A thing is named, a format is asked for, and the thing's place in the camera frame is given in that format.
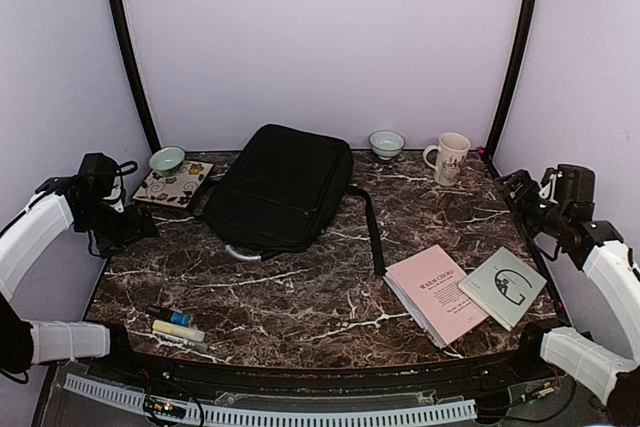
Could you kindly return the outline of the grey book with G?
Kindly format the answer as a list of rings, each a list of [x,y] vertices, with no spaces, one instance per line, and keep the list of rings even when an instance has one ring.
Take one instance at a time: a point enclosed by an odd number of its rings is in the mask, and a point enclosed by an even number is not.
[[[545,278],[505,247],[459,283],[459,289],[511,331],[546,286]]]

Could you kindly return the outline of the pink Warm Chord book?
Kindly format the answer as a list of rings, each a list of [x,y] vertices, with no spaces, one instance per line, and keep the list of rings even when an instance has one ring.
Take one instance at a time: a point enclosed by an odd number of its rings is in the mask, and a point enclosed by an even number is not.
[[[384,280],[439,349],[451,345],[488,318],[459,288],[465,271],[438,245],[386,269]]]

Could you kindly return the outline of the black student bag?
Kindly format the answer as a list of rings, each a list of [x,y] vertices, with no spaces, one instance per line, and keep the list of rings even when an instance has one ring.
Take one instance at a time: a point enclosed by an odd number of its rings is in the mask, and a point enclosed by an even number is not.
[[[227,252],[266,261],[306,251],[334,219],[342,198],[365,202],[374,272],[386,272],[373,202],[352,185],[354,158],[341,139],[267,124],[219,180],[208,179],[189,207]]]

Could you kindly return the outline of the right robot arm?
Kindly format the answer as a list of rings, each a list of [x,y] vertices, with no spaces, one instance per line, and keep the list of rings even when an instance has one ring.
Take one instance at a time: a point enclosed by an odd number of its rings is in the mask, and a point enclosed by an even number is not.
[[[639,255],[606,220],[594,219],[595,174],[576,165],[548,168],[541,181],[526,170],[499,177],[496,187],[527,241],[543,234],[556,243],[554,253],[574,264],[628,345],[626,355],[612,342],[571,323],[538,321],[526,325],[510,360],[521,381],[548,367],[568,374],[605,408],[611,424],[639,423]]]

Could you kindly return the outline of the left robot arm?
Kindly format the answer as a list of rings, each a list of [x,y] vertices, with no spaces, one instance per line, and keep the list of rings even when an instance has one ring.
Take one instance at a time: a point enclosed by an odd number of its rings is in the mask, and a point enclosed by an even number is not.
[[[101,358],[103,368],[120,383],[140,376],[140,359],[125,348],[122,325],[26,320],[11,305],[36,261],[71,228],[88,235],[89,253],[101,259],[159,235],[150,210],[124,207],[116,198],[122,192],[120,182],[103,188],[81,175],[50,178],[1,230],[2,376],[24,385],[32,366],[78,358]]]

